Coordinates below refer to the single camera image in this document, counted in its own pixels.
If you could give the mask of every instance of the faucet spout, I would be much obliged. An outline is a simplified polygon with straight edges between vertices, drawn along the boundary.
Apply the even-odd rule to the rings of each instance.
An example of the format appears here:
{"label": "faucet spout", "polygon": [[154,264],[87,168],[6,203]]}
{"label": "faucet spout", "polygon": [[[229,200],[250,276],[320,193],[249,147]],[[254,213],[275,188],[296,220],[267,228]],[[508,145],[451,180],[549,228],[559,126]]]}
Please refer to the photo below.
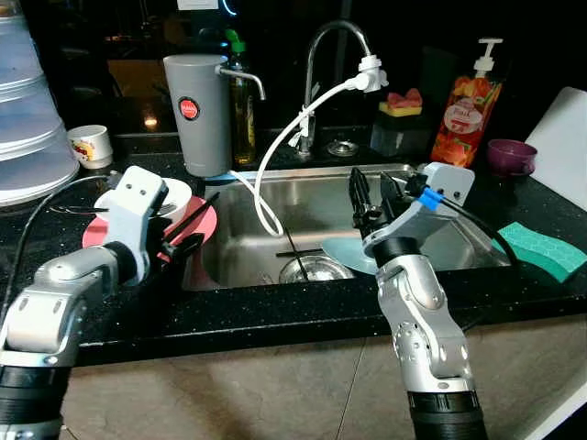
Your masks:
{"label": "faucet spout", "polygon": [[238,78],[243,78],[245,80],[254,81],[257,84],[257,88],[259,89],[259,98],[261,101],[265,101],[267,96],[265,95],[265,88],[263,87],[263,83],[261,82],[260,78],[257,75],[253,75],[251,73],[245,73],[243,71],[231,71],[230,69],[225,69],[220,65],[216,66],[216,74],[223,74],[228,76],[236,76]]}
{"label": "faucet spout", "polygon": [[310,50],[308,51],[308,60],[305,69],[305,95],[304,95],[304,106],[308,107],[312,102],[312,75],[314,73],[314,56],[316,55],[316,49],[322,37],[333,29],[346,29],[351,32],[357,40],[365,53],[365,57],[371,55],[371,50],[367,44],[367,37],[360,27],[355,25],[353,22],[348,20],[333,20],[329,21],[325,25],[321,26],[320,29],[315,33],[310,44]]}

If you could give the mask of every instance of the tile floor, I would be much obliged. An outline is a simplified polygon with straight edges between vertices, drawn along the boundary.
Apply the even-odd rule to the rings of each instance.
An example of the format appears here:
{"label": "tile floor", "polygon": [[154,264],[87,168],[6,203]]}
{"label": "tile floor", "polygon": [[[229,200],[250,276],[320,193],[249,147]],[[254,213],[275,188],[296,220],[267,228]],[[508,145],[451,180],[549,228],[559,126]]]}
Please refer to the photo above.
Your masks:
{"label": "tile floor", "polygon": [[[468,337],[492,440],[587,372],[584,315]],[[413,438],[388,336],[76,368],[64,416],[79,440]]]}

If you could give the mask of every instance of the green bottle cap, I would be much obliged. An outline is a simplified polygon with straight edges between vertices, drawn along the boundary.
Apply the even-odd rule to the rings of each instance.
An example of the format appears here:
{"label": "green bottle cap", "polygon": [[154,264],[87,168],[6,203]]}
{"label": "green bottle cap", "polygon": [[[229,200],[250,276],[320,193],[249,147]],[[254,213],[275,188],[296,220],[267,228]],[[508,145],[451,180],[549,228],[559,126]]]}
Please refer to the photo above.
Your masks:
{"label": "green bottle cap", "polygon": [[233,52],[235,53],[242,53],[245,50],[247,50],[247,44],[244,41],[234,41],[231,45],[230,48],[232,49]]}
{"label": "green bottle cap", "polygon": [[247,45],[238,37],[238,33],[234,29],[227,29],[225,32],[227,40],[230,41],[230,48],[234,53],[241,53],[247,50]]}

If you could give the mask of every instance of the white hose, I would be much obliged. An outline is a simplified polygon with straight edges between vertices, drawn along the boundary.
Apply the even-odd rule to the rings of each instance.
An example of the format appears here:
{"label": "white hose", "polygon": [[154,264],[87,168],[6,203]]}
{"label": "white hose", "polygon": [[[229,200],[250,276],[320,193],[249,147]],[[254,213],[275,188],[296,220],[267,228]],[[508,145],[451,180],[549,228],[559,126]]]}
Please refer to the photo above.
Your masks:
{"label": "white hose", "polygon": [[[346,80],[342,84],[334,86],[332,89],[328,90],[327,92],[325,92],[324,94],[322,94],[318,98],[316,98],[313,103],[311,103],[307,108],[305,108],[302,112],[300,112],[300,114],[292,122],[290,122],[286,128],[283,129],[283,131],[279,134],[279,136],[276,137],[275,140],[273,140],[273,143],[271,144],[271,146],[269,147],[269,149],[265,153],[265,156],[263,156],[263,159],[260,162],[259,171],[257,171],[257,178],[255,179],[255,188],[254,188],[253,197],[254,197],[254,201],[255,201],[255,211],[257,212],[257,217],[259,218],[259,221],[260,221],[261,225],[263,226],[263,228],[271,236],[280,237],[283,235],[283,228],[282,228],[282,225],[279,223],[279,220],[277,220],[277,217],[275,216],[273,211],[269,208],[269,206],[260,197],[260,183],[263,179],[263,172],[265,172],[265,169],[267,168],[267,164],[269,163],[271,156],[273,155],[275,150],[280,146],[280,144],[283,142],[283,140],[290,134],[290,132],[298,124],[300,124],[300,122],[305,117],[308,117],[310,114],[312,114],[312,112],[314,112],[314,110],[316,110],[316,108],[319,105],[324,103],[326,100],[330,99],[335,94],[338,94],[339,92],[342,92],[343,90],[352,90],[352,89],[357,88],[355,84],[356,84],[356,78],[351,78],[350,80]],[[239,179],[241,182],[243,182],[243,183],[245,182],[245,181],[241,180],[236,174],[233,174],[233,175],[237,179]],[[265,214],[263,213],[261,208],[265,209],[267,211],[267,213],[271,217],[271,220],[273,220],[273,223],[277,226],[277,230],[275,230],[271,227],[271,225],[267,221],[267,218],[265,217]]]}
{"label": "white hose", "polygon": [[[245,185],[245,187],[250,191],[250,193],[253,195],[253,197],[255,196],[255,189],[253,188],[253,185],[251,185],[249,183],[249,181],[247,181],[247,179],[245,179],[245,176],[243,176],[242,174],[240,174],[239,172],[234,171],[234,170],[230,170],[228,172],[228,174],[230,174],[231,176],[234,176],[239,182],[241,182],[243,185]],[[277,234],[278,234],[277,237],[282,236],[283,235],[283,226],[282,226],[281,222],[279,221],[279,218],[277,218],[277,215],[275,215],[273,210],[269,207],[268,204],[265,203],[265,201],[262,198],[260,199],[260,205],[265,210],[265,212],[267,213],[267,215],[273,221],[273,224],[277,228]]]}

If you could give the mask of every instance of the light blue plate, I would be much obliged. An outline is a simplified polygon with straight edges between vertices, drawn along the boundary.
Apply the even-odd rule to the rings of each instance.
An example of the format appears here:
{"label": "light blue plate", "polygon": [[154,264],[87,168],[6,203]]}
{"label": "light blue plate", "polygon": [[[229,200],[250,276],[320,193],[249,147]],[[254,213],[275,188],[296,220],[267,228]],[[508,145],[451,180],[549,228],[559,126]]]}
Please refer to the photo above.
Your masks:
{"label": "light blue plate", "polygon": [[341,236],[327,238],[322,242],[322,249],[329,257],[344,264],[348,268],[370,275],[377,273],[375,258],[365,255],[363,252],[363,242],[359,237]]}

